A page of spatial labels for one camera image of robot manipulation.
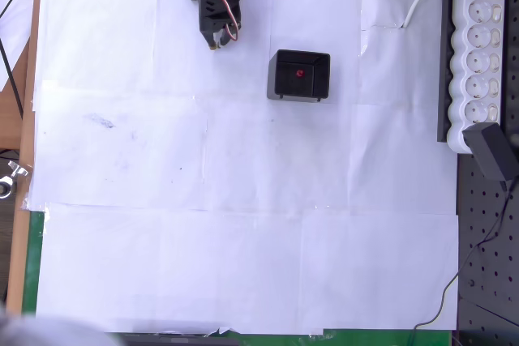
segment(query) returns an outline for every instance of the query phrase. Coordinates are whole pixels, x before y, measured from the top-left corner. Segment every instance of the green surface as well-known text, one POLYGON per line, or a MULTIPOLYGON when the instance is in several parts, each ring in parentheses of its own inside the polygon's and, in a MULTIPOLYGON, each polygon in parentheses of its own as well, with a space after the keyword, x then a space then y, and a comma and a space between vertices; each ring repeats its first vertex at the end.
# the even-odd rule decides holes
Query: green surface
MULTIPOLYGON (((25 267, 25 314, 36 312, 38 280, 40 279, 41 245, 43 243, 43 212, 31 212, 25 267)), ((411 331, 390 330, 325 330, 323 335, 239 335, 233 332, 225 336, 237 338, 242 346, 408 346, 411 331)), ((451 331, 417 331, 413 346, 450 346, 451 331)))
MULTIPOLYGON (((325 330, 323 335, 239 335, 230 338, 242 346, 408 346, 411 331, 390 330, 325 330)), ((413 346, 445 346, 451 344, 450 331, 419 331, 413 346)))
POLYGON ((27 242, 27 262, 25 263, 24 299, 22 302, 22 312, 24 313, 36 312, 44 221, 45 214, 43 212, 31 212, 27 242))

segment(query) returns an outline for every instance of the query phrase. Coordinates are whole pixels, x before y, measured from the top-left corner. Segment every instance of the wooden edge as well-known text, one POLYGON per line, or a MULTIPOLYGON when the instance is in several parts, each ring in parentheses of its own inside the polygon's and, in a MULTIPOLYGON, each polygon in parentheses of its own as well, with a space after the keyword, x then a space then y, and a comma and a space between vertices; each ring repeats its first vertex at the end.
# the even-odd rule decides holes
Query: wooden edge
MULTIPOLYGON (((29 172, 34 166, 34 112, 32 111, 32 96, 34 93, 34 78, 36 74, 36 46, 38 42, 38 24, 40 19, 40 0, 34 0, 32 6, 31 37, 29 38, 28 67, 24 99, 24 120, 22 121, 22 136, 19 150, 19 162, 28 167, 29 172)), ((11 314, 21 314, 24 302, 25 265, 27 262, 27 243, 30 212, 22 210, 22 204, 27 196, 31 174, 18 179, 18 189, 15 200, 15 218, 13 222, 13 239, 11 244, 11 264, 9 267, 9 289, 7 292, 7 310, 11 314)))

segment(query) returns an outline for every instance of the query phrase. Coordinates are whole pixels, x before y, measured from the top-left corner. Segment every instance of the power strip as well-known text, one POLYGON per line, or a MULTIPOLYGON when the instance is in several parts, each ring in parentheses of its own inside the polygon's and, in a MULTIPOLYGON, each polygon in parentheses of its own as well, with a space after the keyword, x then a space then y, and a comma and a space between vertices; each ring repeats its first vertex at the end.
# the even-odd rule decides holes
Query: power strip
POLYGON ((453 0, 453 22, 447 144, 456 153, 472 154, 463 130, 500 123, 504 0, 453 0))

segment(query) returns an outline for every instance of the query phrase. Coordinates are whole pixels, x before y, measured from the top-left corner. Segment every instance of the black pegboard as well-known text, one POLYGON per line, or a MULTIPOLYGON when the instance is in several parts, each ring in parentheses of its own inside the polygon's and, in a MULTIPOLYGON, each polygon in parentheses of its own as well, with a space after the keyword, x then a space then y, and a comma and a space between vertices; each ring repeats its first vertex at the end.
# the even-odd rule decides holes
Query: black pegboard
MULTIPOLYGON (((460 263, 500 217, 507 193, 481 174, 476 159, 458 160, 460 263)), ((460 297, 519 323, 519 190, 508 202, 496 239, 480 245, 461 270, 460 297)))
MULTIPOLYGON (((501 125, 519 152, 519 0, 505 0, 501 125)), ((506 193, 483 177, 472 156, 458 158, 459 258, 500 216, 506 193)), ((499 236, 476 249, 458 280, 461 342, 519 346, 519 186, 499 236)))
POLYGON ((518 346, 517 326, 466 300, 458 302, 459 340, 464 346, 518 346))
POLYGON ((504 109, 501 123, 510 143, 519 150, 519 0, 506 0, 503 53, 504 109))

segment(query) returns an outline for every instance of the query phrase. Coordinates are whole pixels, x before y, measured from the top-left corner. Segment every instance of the table surface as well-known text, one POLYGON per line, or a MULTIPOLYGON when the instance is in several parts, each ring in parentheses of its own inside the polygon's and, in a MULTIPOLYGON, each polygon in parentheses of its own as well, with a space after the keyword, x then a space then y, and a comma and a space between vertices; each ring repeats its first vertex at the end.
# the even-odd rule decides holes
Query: table surface
MULTIPOLYGON (((38 35, 40 0, 34 0, 32 12, 32 29, 29 42, 20 57, 16 71, 23 78, 24 61, 27 67, 24 102, 24 120, 19 124, 21 164, 32 167, 34 163, 34 112, 32 111, 32 94, 36 69, 36 43, 38 35)), ((11 90, 7 85, 3 92, 11 90)), ((12 107, 18 113, 14 96, 12 107)), ((21 209, 24 197, 28 192, 30 176, 19 179, 19 189, 15 200, 15 218, 13 224, 13 240, 11 247, 11 268, 9 275, 9 290, 7 309, 13 314, 36 312, 38 281, 40 274, 41 247, 43 243, 44 214, 29 212, 21 209)), ((405 346, 410 337, 410 331, 389 330, 326 330, 320 336, 300 335, 235 335, 247 346, 291 346, 327 342, 329 346, 344 344, 391 344, 405 346)), ((448 345, 451 344, 450 331, 419 331, 415 345, 448 345)))

